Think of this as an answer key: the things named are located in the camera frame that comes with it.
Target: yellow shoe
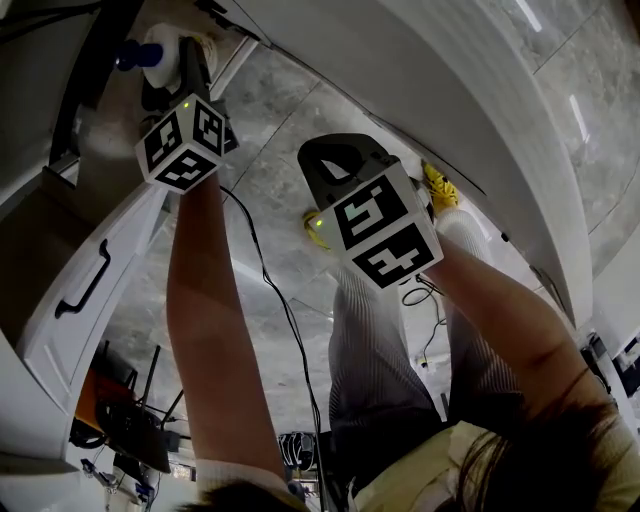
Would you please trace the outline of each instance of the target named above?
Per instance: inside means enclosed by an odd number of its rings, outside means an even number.
[[[318,236],[318,233],[316,233],[311,227],[311,221],[315,219],[318,215],[320,215],[319,211],[311,210],[310,212],[307,212],[302,216],[302,222],[304,223],[304,230],[307,232],[307,234],[309,235],[309,238],[311,238],[311,240],[313,240],[313,242],[316,245],[318,245],[319,247],[322,247],[323,249],[328,250],[329,246],[324,243],[324,240],[322,240],[322,238]]]
[[[458,189],[429,163],[422,161],[425,183],[431,194],[436,217],[445,208],[458,206]]]

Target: drawer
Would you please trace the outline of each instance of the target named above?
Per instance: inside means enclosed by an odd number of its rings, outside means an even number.
[[[94,325],[136,253],[143,253],[164,192],[143,185],[78,249],[27,323],[17,352],[56,405],[70,410],[71,383]]]

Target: forearm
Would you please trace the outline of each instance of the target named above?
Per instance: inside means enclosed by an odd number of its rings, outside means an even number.
[[[182,197],[167,321],[198,458],[282,473],[242,314],[217,176]]]
[[[513,279],[445,238],[440,242],[444,260],[428,270],[429,278],[513,369],[533,409],[559,398],[587,368],[560,317]],[[603,399],[592,384],[580,386],[582,398]]]

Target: leg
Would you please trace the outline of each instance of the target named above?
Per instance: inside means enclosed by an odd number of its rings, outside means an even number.
[[[480,226],[467,212],[447,209],[438,218],[438,231],[477,258],[491,263]],[[467,319],[445,301],[451,346],[449,419],[468,421],[502,435],[518,421],[522,395],[511,369],[489,347]]]
[[[336,279],[329,417],[340,464],[361,489],[442,423],[380,298],[346,269]]]

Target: gray tile floor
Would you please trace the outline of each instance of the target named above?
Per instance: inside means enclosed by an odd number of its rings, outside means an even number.
[[[574,164],[590,229],[594,273],[599,273],[640,222],[640,47],[622,0],[483,0],[505,36],[535,74]],[[331,132],[363,132],[419,172],[419,159],[369,121],[332,88],[284,57],[257,48],[225,93],[241,146],[221,171],[222,183],[249,208],[266,264],[296,314],[311,380],[327,422],[330,378],[327,347],[335,283],[331,255],[315,246],[300,217],[314,203],[299,170],[300,145]],[[489,239],[498,268],[537,289],[517,252],[470,203]],[[282,307],[261,279],[246,222],[232,202],[225,222],[243,309],[255,344],[276,430],[311,429],[300,354]],[[166,408],[180,389],[166,328],[166,274],[175,229],[169,219],[128,287],[105,332],[114,350],[140,371],[143,385],[153,347],[163,347],[150,403]],[[405,285],[399,293],[407,291]],[[402,308],[417,371],[432,394],[448,388],[446,328],[439,327],[419,367],[436,322],[431,299]],[[177,413],[186,418],[184,405]],[[187,432],[186,422],[172,428]]]

